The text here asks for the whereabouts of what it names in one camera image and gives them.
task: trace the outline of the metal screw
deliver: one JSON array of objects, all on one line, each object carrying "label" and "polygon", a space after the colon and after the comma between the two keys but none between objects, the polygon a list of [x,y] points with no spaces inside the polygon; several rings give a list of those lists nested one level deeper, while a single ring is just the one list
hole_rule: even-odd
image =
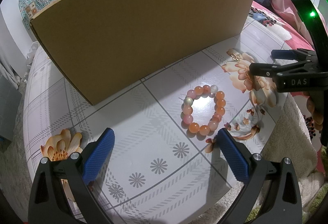
[{"label": "metal screw", "polygon": [[73,154],[71,154],[71,159],[73,160],[77,160],[79,158],[80,154],[78,152],[74,152]]},{"label": "metal screw", "polygon": [[262,159],[262,156],[261,156],[260,154],[258,154],[258,153],[255,153],[255,154],[253,154],[253,158],[254,158],[255,160],[259,161],[259,160]]},{"label": "metal screw", "polygon": [[290,164],[292,161],[290,160],[290,158],[288,158],[288,157],[285,157],[284,158],[284,161],[285,161],[285,163],[286,164]]},{"label": "metal screw", "polygon": [[42,159],[41,159],[41,163],[42,164],[46,164],[48,162],[48,158],[47,157],[43,157]]}]

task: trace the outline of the cardboard box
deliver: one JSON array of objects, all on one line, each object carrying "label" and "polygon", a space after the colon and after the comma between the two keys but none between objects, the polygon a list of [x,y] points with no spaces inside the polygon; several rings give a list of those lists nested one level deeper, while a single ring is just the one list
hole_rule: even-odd
[{"label": "cardboard box", "polygon": [[253,0],[55,0],[31,28],[92,105],[142,77],[238,35]]}]

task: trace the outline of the human hand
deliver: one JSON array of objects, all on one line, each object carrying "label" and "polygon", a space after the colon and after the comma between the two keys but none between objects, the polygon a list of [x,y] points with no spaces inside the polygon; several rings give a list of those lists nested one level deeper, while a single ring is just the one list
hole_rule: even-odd
[{"label": "human hand", "polygon": [[322,123],[323,123],[323,115],[315,109],[315,104],[314,104],[312,98],[310,97],[310,93],[309,92],[303,92],[303,94],[305,96],[309,97],[308,100],[306,101],[306,108],[308,109],[308,111],[312,115],[312,118],[314,120],[314,128],[318,131],[321,131],[322,130]]}]

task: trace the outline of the beaded bracelet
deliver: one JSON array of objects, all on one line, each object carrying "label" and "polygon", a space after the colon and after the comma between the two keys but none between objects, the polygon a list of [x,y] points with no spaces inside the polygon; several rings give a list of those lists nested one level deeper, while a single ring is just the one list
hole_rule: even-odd
[{"label": "beaded bracelet", "polygon": [[[194,99],[196,96],[200,96],[202,94],[215,94],[215,97],[217,99],[216,105],[217,108],[215,110],[214,115],[212,116],[211,120],[209,121],[208,125],[202,125],[199,127],[199,124],[197,122],[193,122],[194,118],[191,115],[193,112],[192,104],[194,102]],[[183,100],[183,110],[184,113],[183,122],[189,125],[188,130],[191,133],[200,133],[203,136],[206,136],[209,134],[210,131],[215,131],[218,128],[219,122],[222,119],[222,116],[225,114],[224,106],[226,105],[226,101],[224,100],[224,92],[219,91],[219,88],[216,85],[204,85],[196,86],[194,90],[189,90],[187,92],[187,96]]]}]

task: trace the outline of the gray floor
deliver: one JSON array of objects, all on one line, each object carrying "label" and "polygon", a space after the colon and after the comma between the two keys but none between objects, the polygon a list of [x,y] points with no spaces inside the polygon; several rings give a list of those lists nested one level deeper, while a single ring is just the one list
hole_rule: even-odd
[{"label": "gray floor", "polygon": [[0,143],[0,186],[9,204],[24,222],[27,222],[28,200],[32,181],[28,172],[23,142],[23,106],[26,84],[22,81],[18,90],[22,93],[13,141]]}]

